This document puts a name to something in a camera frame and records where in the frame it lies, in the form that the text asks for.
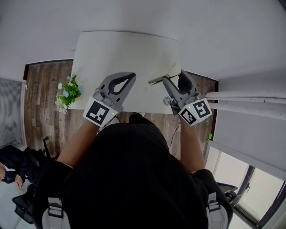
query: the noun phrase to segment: white pipe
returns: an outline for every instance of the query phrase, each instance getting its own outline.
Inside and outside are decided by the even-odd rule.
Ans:
[[[264,117],[270,117],[274,119],[286,120],[286,111],[284,110],[270,110],[265,108],[249,108],[244,106],[232,106],[228,104],[209,103],[212,109],[227,110],[233,112],[239,112],[243,114],[259,115]]]
[[[270,97],[270,98],[286,98],[286,91],[264,90],[264,91],[219,91],[208,92],[206,97]]]
[[[266,98],[266,97],[207,97],[207,100],[266,102],[266,103],[286,104],[286,99],[284,98]]]

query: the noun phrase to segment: cable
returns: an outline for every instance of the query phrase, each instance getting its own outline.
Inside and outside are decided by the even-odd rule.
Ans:
[[[170,144],[169,148],[170,148],[171,145],[172,145],[173,138],[174,138],[174,136],[175,136],[176,131],[179,129],[179,125],[180,125],[180,123],[178,123],[178,125],[177,125],[177,127],[176,127],[176,129],[175,129],[175,131],[174,131],[174,133],[173,133],[173,136],[172,136],[172,139],[171,139],[171,144]]]

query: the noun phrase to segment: radiator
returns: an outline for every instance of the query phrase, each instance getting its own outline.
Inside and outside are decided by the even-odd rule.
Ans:
[[[25,81],[0,76],[0,148],[26,145],[24,95]]]

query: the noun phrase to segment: white table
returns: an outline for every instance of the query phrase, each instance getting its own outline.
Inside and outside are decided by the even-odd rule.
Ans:
[[[163,104],[168,93],[163,83],[148,80],[179,63],[179,42],[128,32],[83,32],[76,47],[72,74],[84,88],[70,109],[85,109],[89,96],[110,74],[135,72],[136,82],[123,103],[124,111],[172,114]]]

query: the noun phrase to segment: floor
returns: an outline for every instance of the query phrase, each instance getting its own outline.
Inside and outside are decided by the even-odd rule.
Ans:
[[[64,115],[56,111],[55,97],[60,91],[58,83],[64,82],[71,74],[72,60],[30,65],[27,68],[27,87],[25,94],[25,134],[27,146],[43,148],[42,139],[49,137],[48,148],[52,155],[58,155],[66,142],[84,122],[83,110],[68,110]],[[193,76],[198,90],[205,92],[215,91],[215,82],[206,78]],[[118,119],[128,122],[131,113],[122,112]],[[151,120],[163,133],[168,145],[178,125],[178,117],[172,114],[146,113],[145,118]],[[202,151],[205,154],[208,134],[211,133],[213,115],[204,122],[196,125]],[[180,127],[176,131],[170,153],[180,159]]]

